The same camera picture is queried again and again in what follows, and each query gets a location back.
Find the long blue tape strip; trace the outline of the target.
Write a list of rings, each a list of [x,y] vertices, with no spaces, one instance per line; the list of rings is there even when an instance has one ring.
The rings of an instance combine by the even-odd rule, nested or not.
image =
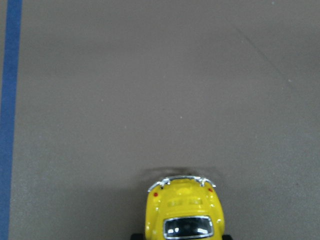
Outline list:
[[[2,240],[9,238],[22,8],[21,0],[7,2],[0,105],[0,238]]]

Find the yellow beetle toy car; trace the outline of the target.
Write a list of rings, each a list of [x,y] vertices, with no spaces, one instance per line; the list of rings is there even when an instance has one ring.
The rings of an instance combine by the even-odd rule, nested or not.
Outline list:
[[[215,184],[196,175],[167,176],[147,190],[144,233],[132,240],[231,240]]]

